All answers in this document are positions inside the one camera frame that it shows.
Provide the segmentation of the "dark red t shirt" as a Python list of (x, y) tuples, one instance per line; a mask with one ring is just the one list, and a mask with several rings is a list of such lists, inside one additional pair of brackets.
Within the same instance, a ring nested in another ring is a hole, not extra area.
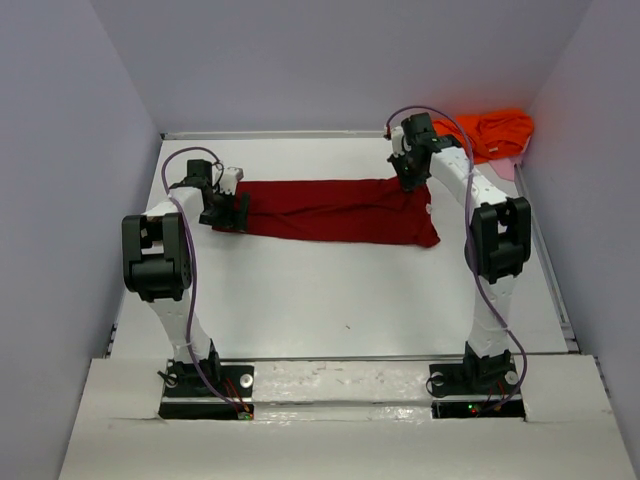
[(243, 181), (250, 195), (251, 235), (316, 242), (412, 245), (440, 242), (423, 185), (402, 190), (399, 180)]

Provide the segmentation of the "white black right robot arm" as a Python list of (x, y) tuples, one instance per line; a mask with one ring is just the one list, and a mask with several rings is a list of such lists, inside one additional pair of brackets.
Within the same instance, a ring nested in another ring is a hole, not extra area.
[(476, 293), (462, 360), (431, 366), (427, 385), (436, 398), (514, 390), (520, 378), (510, 348), (520, 343), (507, 319), (516, 280), (531, 256), (531, 206), (479, 171), (462, 128), (456, 134), (437, 133), (432, 113), (425, 109), (398, 126), (385, 126), (392, 148), (388, 161), (404, 191), (434, 178), (463, 207), (464, 256)]

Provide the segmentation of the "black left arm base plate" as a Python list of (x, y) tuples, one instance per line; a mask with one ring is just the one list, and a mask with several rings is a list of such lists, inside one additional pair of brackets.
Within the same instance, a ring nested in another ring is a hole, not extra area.
[(209, 383), (214, 394), (190, 366), (178, 376), (177, 365), (169, 362), (157, 375), (163, 381), (158, 414), (165, 420), (251, 421), (254, 419), (253, 387), (255, 367), (223, 363), (218, 382)]

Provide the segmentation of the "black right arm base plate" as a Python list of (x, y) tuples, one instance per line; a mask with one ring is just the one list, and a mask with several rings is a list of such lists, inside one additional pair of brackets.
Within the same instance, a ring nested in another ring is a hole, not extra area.
[(514, 364), (505, 373), (493, 374), (478, 383), (461, 363), (429, 366), (425, 389), (431, 396), (431, 413), (436, 420), (526, 418), (520, 393), (514, 393), (519, 380)]

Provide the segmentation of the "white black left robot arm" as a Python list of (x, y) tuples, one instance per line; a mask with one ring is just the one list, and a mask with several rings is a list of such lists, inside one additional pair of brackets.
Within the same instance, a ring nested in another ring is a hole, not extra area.
[(197, 261), (192, 224), (244, 232), (250, 195), (237, 189), (244, 172), (219, 162), (189, 160), (185, 177), (164, 184), (166, 197), (121, 223), (123, 278), (147, 303), (171, 344), (167, 385), (215, 385), (222, 378), (219, 354), (195, 313)]

